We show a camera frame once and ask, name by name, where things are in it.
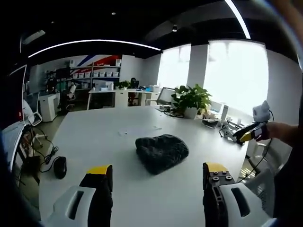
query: black ceiling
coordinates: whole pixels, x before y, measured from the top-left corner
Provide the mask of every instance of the black ceiling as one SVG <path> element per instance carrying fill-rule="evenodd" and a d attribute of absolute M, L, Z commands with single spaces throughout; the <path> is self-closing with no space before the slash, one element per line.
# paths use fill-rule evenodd
<path fill-rule="evenodd" d="M 81 3 L 78 6 L 33 5 L 28 4 L 14 8 L 16 18 L 6 20 L 2 29 L 4 34 L 4 53 L 10 63 L 46 47 L 64 42 L 83 39 L 113 39 L 146 44 L 162 50 L 180 44 L 205 44 L 211 39 L 235 38 L 245 39 L 236 18 L 212 19 L 180 28 L 176 33 L 170 32 L 155 40 L 146 42 L 145 36 L 165 21 L 175 23 L 172 18 L 199 5 L 222 0 L 203 0 L 199 3 L 153 5 Z M 251 38 L 264 42 L 268 49 L 280 52 L 293 60 L 295 53 L 287 38 L 275 22 L 244 18 Z M 35 31 L 44 30 L 46 34 L 19 51 L 19 38 Z M 30 58 L 31 64 L 42 63 L 62 57 L 85 54 L 131 54 L 147 58 L 159 53 L 156 50 L 130 44 L 82 43 L 54 48 Z"/>

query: white drawer cabinet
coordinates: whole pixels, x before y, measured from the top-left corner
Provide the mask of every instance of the white drawer cabinet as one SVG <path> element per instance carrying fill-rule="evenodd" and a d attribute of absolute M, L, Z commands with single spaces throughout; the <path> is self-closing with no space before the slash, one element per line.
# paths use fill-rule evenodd
<path fill-rule="evenodd" d="M 127 107 L 128 106 L 128 92 L 116 91 L 115 92 L 115 107 Z"/>
<path fill-rule="evenodd" d="M 151 100 L 157 100 L 159 96 L 159 93 L 152 93 L 151 94 Z"/>

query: ceiling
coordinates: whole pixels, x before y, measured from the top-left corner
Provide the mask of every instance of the ceiling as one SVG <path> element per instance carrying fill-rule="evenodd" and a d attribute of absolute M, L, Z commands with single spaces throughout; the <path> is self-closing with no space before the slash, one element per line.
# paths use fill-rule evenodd
<path fill-rule="evenodd" d="M 286 36 L 278 24 L 249 0 L 234 1 L 248 27 L 251 39 L 263 42 L 268 49 L 296 60 Z M 3 23 L 6 61 L 26 60 L 27 56 L 50 46 L 86 39 L 112 39 L 135 42 L 161 50 L 192 43 L 206 44 L 211 39 L 245 39 L 238 20 L 223 0 L 203 0 L 169 6 L 96 4 L 24 5 L 14 8 L 16 20 Z M 177 24 L 178 31 L 172 32 Z M 20 37 L 38 30 L 45 35 L 22 48 Z M 86 54 L 130 54 L 147 58 L 159 51 L 117 43 L 81 43 L 50 49 L 29 59 L 34 65 L 54 59 Z"/>

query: led light strip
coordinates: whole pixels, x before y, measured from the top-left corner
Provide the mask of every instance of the led light strip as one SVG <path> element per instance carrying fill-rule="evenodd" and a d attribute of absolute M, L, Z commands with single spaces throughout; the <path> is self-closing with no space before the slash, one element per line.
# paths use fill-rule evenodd
<path fill-rule="evenodd" d="M 132 42 L 127 42 L 127 41 L 110 40 L 110 39 L 89 39 L 89 40 L 72 41 L 72 42 L 68 42 L 68 43 L 58 44 L 58 45 L 55 45 L 55 46 L 50 46 L 50 47 L 47 47 L 47 48 L 45 48 L 43 50 L 40 50 L 36 53 L 33 53 L 32 55 L 29 55 L 29 58 L 33 57 L 34 55 L 39 54 L 43 51 L 47 51 L 49 49 L 52 49 L 52 48 L 55 48 L 55 47 L 58 47 L 58 46 L 64 46 L 64 45 L 68 45 L 68 44 L 77 44 L 77 43 L 86 43 L 86 42 L 113 42 L 113 43 L 122 43 L 122 44 L 132 44 L 132 45 L 143 46 L 143 47 L 151 48 L 151 49 L 154 49 L 154 50 L 157 50 L 157 51 L 161 51 L 161 49 L 156 48 L 156 47 L 147 46 L 147 45 L 143 45 L 143 44 L 132 43 Z"/>
<path fill-rule="evenodd" d="M 225 0 L 225 2 L 229 6 L 229 8 L 231 8 L 232 12 L 234 13 L 234 15 L 236 16 L 236 18 L 238 19 L 238 22 L 240 23 L 240 25 L 241 25 L 241 27 L 243 29 L 243 32 L 244 32 L 246 38 L 250 39 L 250 33 L 248 32 L 246 24 L 244 23 L 244 20 L 243 20 L 241 14 L 239 13 L 238 9 L 236 8 L 236 6 L 232 2 L 232 0 Z"/>

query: potted plant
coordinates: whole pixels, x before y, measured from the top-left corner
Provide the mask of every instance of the potted plant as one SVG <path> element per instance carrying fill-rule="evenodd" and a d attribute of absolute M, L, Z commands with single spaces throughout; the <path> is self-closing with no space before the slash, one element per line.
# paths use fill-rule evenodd
<path fill-rule="evenodd" d="M 186 118 L 194 119 L 198 111 L 206 109 L 211 102 L 211 96 L 206 89 L 196 84 L 193 88 L 180 86 L 175 88 L 176 93 L 172 94 L 172 103 L 176 114 L 184 115 Z"/>
<path fill-rule="evenodd" d="M 126 90 L 129 88 L 130 85 L 131 85 L 131 83 L 127 80 L 115 83 L 116 89 L 118 88 L 120 90 Z"/>

